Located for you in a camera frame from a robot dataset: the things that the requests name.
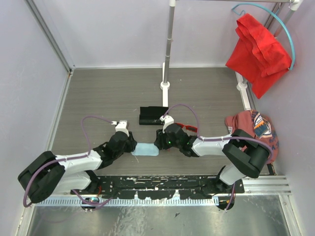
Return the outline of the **black sunglasses case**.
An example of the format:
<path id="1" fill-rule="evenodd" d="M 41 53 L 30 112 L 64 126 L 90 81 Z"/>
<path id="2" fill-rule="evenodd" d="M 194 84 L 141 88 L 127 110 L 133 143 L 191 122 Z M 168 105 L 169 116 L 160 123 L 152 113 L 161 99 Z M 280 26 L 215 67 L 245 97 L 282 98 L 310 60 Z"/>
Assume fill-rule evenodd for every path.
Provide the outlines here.
<path id="1" fill-rule="evenodd" d="M 168 107 L 161 106 L 140 107 L 139 125 L 162 125 L 160 117 L 167 110 Z"/>

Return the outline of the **light blue cleaning cloth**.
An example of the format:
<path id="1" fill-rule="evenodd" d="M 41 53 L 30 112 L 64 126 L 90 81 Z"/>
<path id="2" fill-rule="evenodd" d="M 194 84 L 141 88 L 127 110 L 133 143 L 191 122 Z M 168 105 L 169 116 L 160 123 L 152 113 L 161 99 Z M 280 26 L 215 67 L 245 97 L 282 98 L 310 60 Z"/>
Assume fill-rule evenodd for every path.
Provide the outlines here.
<path id="1" fill-rule="evenodd" d="M 158 156 L 159 149 L 153 143 L 138 143 L 131 154 L 134 156 Z"/>

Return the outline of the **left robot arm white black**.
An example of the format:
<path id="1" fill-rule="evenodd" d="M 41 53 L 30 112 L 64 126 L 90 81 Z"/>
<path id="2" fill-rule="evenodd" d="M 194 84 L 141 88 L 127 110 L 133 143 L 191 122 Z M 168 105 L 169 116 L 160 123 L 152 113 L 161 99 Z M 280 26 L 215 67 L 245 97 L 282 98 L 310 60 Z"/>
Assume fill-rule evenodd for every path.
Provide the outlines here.
<path id="1" fill-rule="evenodd" d="M 100 185 L 94 171 L 111 165 L 124 153 L 135 151 L 137 142 L 131 132 L 117 131 L 109 141 L 89 152 L 75 155 L 54 155 L 43 152 L 19 175 L 18 181 L 25 190 L 24 207 L 40 203 L 55 193 L 73 189 L 92 195 Z"/>

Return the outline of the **red sunglasses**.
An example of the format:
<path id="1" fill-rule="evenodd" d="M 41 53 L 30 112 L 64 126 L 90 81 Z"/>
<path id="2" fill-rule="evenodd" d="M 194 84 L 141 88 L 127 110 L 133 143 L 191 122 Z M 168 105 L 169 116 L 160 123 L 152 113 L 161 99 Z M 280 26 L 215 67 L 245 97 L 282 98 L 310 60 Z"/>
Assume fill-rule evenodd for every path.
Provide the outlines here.
<path id="1" fill-rule="evenodd" d="M 182 123 L 176 123 L 176 124 L 183 130 L 193 132 L 193 133 L 198 133 L 198 128 L 196 126 L 186 125 Z"/>

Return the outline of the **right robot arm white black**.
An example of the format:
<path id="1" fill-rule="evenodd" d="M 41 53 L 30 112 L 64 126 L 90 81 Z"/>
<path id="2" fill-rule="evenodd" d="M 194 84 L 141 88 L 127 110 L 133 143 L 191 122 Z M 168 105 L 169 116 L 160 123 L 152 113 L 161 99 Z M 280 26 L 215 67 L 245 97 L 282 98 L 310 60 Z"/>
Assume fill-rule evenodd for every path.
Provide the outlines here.
<path id="1" fill-rule="evenodd" d="M 244 177 L 259 177 L 263 166 L 272 155 L 265 143 L 254 139 L 242 129 L 221 138 L 188 135 L 178 124 L 156 131 L 154 145 L 159 150 L 177 148 L 186 157 L 207 155 L 225 156 L 230 164 L 221 168 L 214 180 L 216 191 L 226 194 Z"/>

